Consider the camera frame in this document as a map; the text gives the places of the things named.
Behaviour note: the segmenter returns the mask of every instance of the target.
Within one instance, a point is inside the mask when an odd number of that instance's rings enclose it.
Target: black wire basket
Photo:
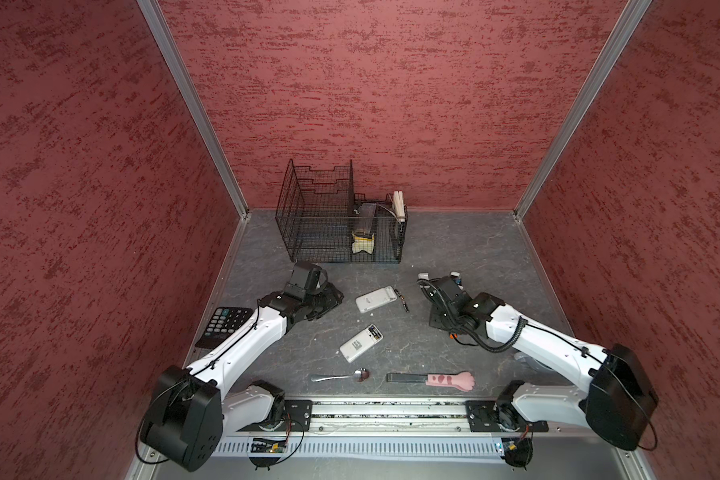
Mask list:
[[[355,194],[352,163],[313,170],[290,160],[275,218],[291,262],[399,264],[408,209],[397,218],[391,195]]]

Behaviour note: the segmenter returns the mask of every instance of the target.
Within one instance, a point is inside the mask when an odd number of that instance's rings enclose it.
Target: gray marble floor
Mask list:
[[[461,273],[470,294],[488,292],[542,323],[570,333],[554,314],[530,256],[510,214],[440,214],[411,212],[400,264],[324,264],[330,281],[344,293],[344,303],[320,320],[301,322],[269,347],[243,374],[232,391],[256,379],[284,389],[289,396],[496,396],[510,380],[567,384],[557,374],[541,374],[512,359],[514,350],[491,354],[460,346],[448,334],[427,325],[429,304],[416,286],[417,275],[431,278]],[[253,308],[256,298],[281,290],[290,277],[288,258],[272,210],[256,210],[246,227],[222,304]],[[355,298],[392,285],[405,296],[410,312],[394,302],[361,314]],[[352,364],[339,353],[341,344],[370,324],[383,341]],[[359,367],[372,372],[363,383],[350,380],[309,382],[311,373],[349,374]],[[420,384],[384,382],[387,372],[430,373],[469,370],[472,392]]]

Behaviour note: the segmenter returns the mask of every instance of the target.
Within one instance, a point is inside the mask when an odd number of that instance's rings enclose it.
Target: white remote control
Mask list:
[[[357,303],[360,313],[365,313],[370,312],[374,308],[386,305],[387,303],[392,303],[397,299],[398,296],[394,294],[394,288],[385,286],[384,288],[357,297],[355,303]]]
[[[351,340],[346,342],[339,348],[347,359],[347,362],[352,363],[353,360],[358,358],[360,355],[365,353],[366,350],[379,343],[384,338],[381,332],[378,331],[376,325],[370,325],[364,331],[355,335]]]

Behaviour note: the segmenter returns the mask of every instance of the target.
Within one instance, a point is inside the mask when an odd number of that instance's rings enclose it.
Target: metal mounting plate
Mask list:
[[[481,414],[485,411],[493,411],[495,403],[496,402],[494,402],[493,400],[467,400],[466,402],[464,402],[464,406],[467,407],[467,420],[469,421],[469,429],[471,432],[499,432],[505,435],[512,433],[504,430],[498,423],[494,422],[493,420],[485,422],[484,420],[480,419]],[[518,430],[518,433],[522,433],[523,430],[525,430],[526,425],[526,421],[520,418],[520,428]],[[534,433],[548,432],[550,430],[547,423],[543,420],[540,422],[528,423],[528,427],[529,430],[532,430]]]
[[[312,420],[312,400],[286,400],[286,415],[298,420],[304,426],[304,431],[309,431],[309,423]],[[272,430],[265,430],[258,423],[252,423],[247,427],[240,428],[240,432],[284,432],[286,422],[281,423]],[[294,425],[294,432],[298,432],[298,425]]]

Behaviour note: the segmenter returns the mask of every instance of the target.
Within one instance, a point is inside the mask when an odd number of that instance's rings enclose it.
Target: black cable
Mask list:
[[[170,392],[172,389],[175,389],[177,386],[179,386],[179,385],[185,386],[186,384],[187,384],[187,382],[174,383],[172,386],[170,386],[170,387],[168,387],[167,389],[163,390],[162,392],[160,392],[160,393],[152,400],[152,402],[150,402],[150,404],[149,404],[149,406],[146,408],[146,410],[149,411],[150,408],[152,408],[152,405],[155,404],[155,402],[157,401],[158,398],[161,398],[163,395],[165,395],[166,393]],[[149,460],[144,460],[144,459],[141,457],[141,454],[139,454],[139,436],[141,435],[141,429],[142,429],[143,427],[144,427],[144,417],[141,417],[141,422],[139,422],[139,427],[136,429],[136,438],[134,439],[134,450],[136,451],[136,458],[139,459],[139,462],[142,462],[142,463],[147,464],[147,465],[158,465],[158,464],[161,464],[161,463],[168,462],[168,461],[170,460],[170,458],[164,458],[164,459],[162,459],[162,460],[158,460],[157,462],[150,462]]]
[[[584,358],[589,357],[589,358],[591,358],[592,360],[595,360],[595,361],[598,362],[599,364],[603,365],[603,363],[602,363],[600,360],[598,360],[597,358],[595,358],[594,355],[592,355],[592,354],[589,353],[589,352],[586,352],[586,351],[582,350],[581,347],[578,347],[578,346],[576,346],[575,344],[569,342],[568,340],[566,340],[566,339],[563,338],[562,336],[557,335],[557,333],[555,333],[555,332],[553,332],[553,331],[551,331],[551,330],[547,330],[547,329],[540,328],[540,327],[538,327],[538,326],[536,326],[536,325],[531,325],[530,323],[528,323],[528,326],[529,326],[530,328],[533,328],[533,329],[536,329],[536,330],[541,330],[542,332],[547,332],[547,333],[549,333],[550,335],[556,336],[556,337],[559,338],[560,340],[563,340],[563,341],[566,342],[568,345],[570,345],[570,346],[572,346],[573,348],[575,348],[576,350],[580,351],[581,354],[582,354],[582,356],[583,356]]]
[[[528,440],[528,454],[525,456],[525,470],[528,471],[530,459],[534,456],[534,427],[530,426],[530,438]]]
[[[243,334],[240,336],[239,339],[235,340],[230,346],[228,346],[227,348],[225,348],[223,352],[221,352],[219,355],[216,356],[215,359],[213,359],[213,360],[211,360],[210,362],[208,362],[208,365],[206,365],[206,366],[204,366],[203,368],[201,368],[198,372],[190,372],[190,374],[191,374],[192,376],[198,376],[199,374],[203,373],[205,370],[212,369],[212,368],[216,365],[216,362],[218,362],[219,359],[220,359],[225,353],[227,353],[232,347],[234,347],[235,345],[237,345],[237,343],[238,343],[240,340],[242,340],[243,338],[245,338],[245,336],[248,335],[248,334],[251,332],[251,330],[254,330],[254,329],[256,328],[256,326],[259,324],[259,302],[261,302],[261,299],[256,299],[256,320],[255,320],[255,321],[253,322],[253,324],[250,326],[250,328],[248,329],[248,331],[246,331],[245,333],[243,333]]]
[[[622,362],[624,362],[624,359],[623,359],[623,358],[621,358],[621,357],[619,357],[619,356],[615,356],[613,353],[611,353],[611,356],[614,357],[614,358],[617,358],[617,359],[621,360]],[[653,433],[653,446],[650,447],[650,448],[648,448],[648,447],[643,447],[643,446],[640,445],[639,443],[637,444],[637,446],[638,446],[639,448],[642,448],[642,449],[645,450],[646,452],[652,452],[652,451],[656,450],[656,449],[659,447],[659,436],[656,434],[656,428],[653,426],[653,422],[650,420],[650,417],[648,416],[648,414],[646,413],[646,411],[643,410],[643,406],[642,406],[641,404],[639,404],[638,401],[637,401],[637,399],[632,396],[632,394],[630,393],[629,390],[626,389],[626,386],[622,383],[621,379],[619,379],[619,377],[616,376],[616,374],[614,373],[613,370],[609,369],[609,368],[608,368],[607,366],[605,366],[605,365],[603,365],[603,368],[604,368],[605,370],[607,370],[608,373],[610,373],[610,374],[616,379],[616,381],[619,383],[619,385],[621,385],[621,388],[624,390],[624,393],[626,393],[627,396],[630,398],[630,400],[632,400],[632,401],[635,403],[635,405],[637,405],[637,408],[640,409],[640,412],[643,414],[643,416],[644,416],[644,417],[646,418],[646,420],[648,421],[648,426],[650,427],[650,430],[651,430],[652,433]]]
[[[480,346],[480,345],[478,345],[477,343],[464,343],[464,342],[462,342],[461,340],[459,340],[458,338],[456,338],[456,334],[455,334],[455,333],[451,333],[451,338],[452,338],[453,340],[456,340],[456,343],[458,343],[459,345],[463,345],[463,346]]]
[[[442,310],[444,312],[444,319],[446,321],[443,321],[443,326],[445,326],[449,333],[455,333],[457,335],[469,335],[470,337],[472,337],[472,340],[474,340],[474,342],[478,346],[488,352],[502,353],[509,350],[509,348],[511,348],[512,345],[514,345],[516,341],[520,338],[520,333],[523,331],[523,328],[525,328],[525,326],[528,324],[528,320],[521,316],[518,320],[518,324],[514,329],[514,332],[512,332],[512,337],[510,337],[509,340],[499,346],[490,346],[480,338],[480,336],[474,329],[471,329],[464,324],[460,324],[456,319],[451,316],[450,310],[446,307],[447,303],[445,302],[445,298],[443,298],[443,294],[440,292],[440,289],[437,288],[432,282],[430,282],[429,280],[420,279],[417,284],[422,288],[424,296],[427,297],[427,299],[432,302],[432,304],[435,305],[438,310]],[[441,305],[438,305],[434,301],[434,295],[428,294],[424,286],[429,286],[432,289],[432,292],[434,292],[434,294],[437,295],[437,298],[440,300]]]
[[[295,420],[295,419],[293,419],[293,418],[290,418],[290,416],[288,416],[288,421],[289,421],[291,424],[297,423],[298,426],[301,427],[301,429],[302,429],[302,437],[301,437],[301,439],[298,441],[298,445],[296,446],[296,448],[294,448],[294,449],[288,454],[287,457],[278,460],[277,462],[271,464],[271,465],[270,465],[269,467],[267,467],[267,468],[274,467],[274,466],[276,466],[276,465],[280,465],[280,464],[283,463],[285,460],[288,460],[294,453],[296,453],[296,452],[298,451],[298,449],[302,446],[302,442],[304,442],[304,425],[302,425],[302,423],[301,423],[299,420]]]

